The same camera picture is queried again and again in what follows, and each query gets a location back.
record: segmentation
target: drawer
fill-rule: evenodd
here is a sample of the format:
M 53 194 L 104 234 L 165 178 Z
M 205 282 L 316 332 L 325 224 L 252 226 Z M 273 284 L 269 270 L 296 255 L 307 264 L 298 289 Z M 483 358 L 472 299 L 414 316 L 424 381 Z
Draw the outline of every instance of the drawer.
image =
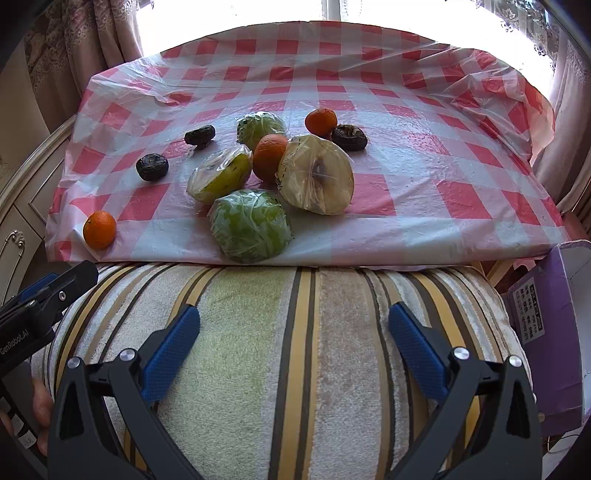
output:
M 41 238 L 45 237 L 47 213 L 53 204 L 53 193 L 64 169 L 64 155 L 69 142 L 70 139 L 65 138 L 53 147 L 54 150 L 39 166 L 14 202 L 18 211 Z
M 41 241 L 13 205 L 0 225 L 0 304 L 18 293 Z

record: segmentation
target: shiitake mushroom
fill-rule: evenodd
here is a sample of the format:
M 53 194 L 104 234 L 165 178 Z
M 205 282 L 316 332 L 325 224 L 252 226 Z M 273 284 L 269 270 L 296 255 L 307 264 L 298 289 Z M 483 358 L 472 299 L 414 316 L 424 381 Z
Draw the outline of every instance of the shiitake mushroom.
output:
M 333 128 L 330 139 L 346 152 L 363 150 L 368 144 L 363 130 L 354 125 L 337 125 Z
M 135 169 L 142 180 L 156 181 L 168 173 L 168 160 L 158 153 L 149 153 L 137 161 Z
M 185 143 L 188 145 L 196 145 L 198 150 L 207 147 L 207 144 L 216 136 L 216 129 L 213 125 L 206 125 L 205 127 L 191 130 L 185 133 Z

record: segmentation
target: orange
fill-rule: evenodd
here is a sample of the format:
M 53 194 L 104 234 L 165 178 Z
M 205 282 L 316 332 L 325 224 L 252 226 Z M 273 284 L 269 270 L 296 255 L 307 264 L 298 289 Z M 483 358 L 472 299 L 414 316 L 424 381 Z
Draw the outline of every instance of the orange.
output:
M 275 183 L 275 173 L 281 157 L 287 148 L 287 139 L 283 135 L 265 135 L 252 155 L 252 171 L 261 180 Z
M 117 223 L 109 212 L 99 210 L 88 217 L 82 234 L 86 244 L 95 250 L 107 248 L 117 232 Z
M 317 108 L 308 113 L 304 121 L 311 134 L 328 137 L 332 129 L 338 125 L 336 113 L 330 108 Z

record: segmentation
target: finger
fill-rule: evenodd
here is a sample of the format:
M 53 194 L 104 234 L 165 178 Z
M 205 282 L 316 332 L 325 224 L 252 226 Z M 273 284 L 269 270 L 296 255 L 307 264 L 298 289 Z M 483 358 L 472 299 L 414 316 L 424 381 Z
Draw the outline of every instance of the finger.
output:
M 47 439 L 49 435 L 49 430 L 45 429 L 39 433 L 39 437 L 37 437 L 37 448 L 39 451 L 47 456 Z
M 38 378 L 33 378 L 33 415 L 42 427 L 51 422 L 53 399 L 46 386 Z
M 14 429 L 12 428 L 12 422 L 10 421 L 10 417 L 6 415 L 2 410 L 0 410 L 0 419 L 2 419 L 2 423 L 4 427 L 8 430 L 10 436 L 14 435 Z

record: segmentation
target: striped cushion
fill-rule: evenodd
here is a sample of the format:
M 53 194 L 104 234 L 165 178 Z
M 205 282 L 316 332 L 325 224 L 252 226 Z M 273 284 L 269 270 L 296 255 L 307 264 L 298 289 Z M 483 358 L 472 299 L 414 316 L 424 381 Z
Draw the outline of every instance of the striped cushion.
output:
M 453 346 L 491 361 L 525 358 L 500 297 L 470 267 L 160 263 L 103 267 L 33 368 L 54 393 L 71 356 L 111 360 L 194 304 L 201 333 L 158 415 L 207 480 L 382 479 L 433 409 L 388 333 L 388 307 L 398 300 Z M 127 455 L 145 468 L 115 402 L 107 405 Z M 474 400 L 452 463 L 479 410 Z

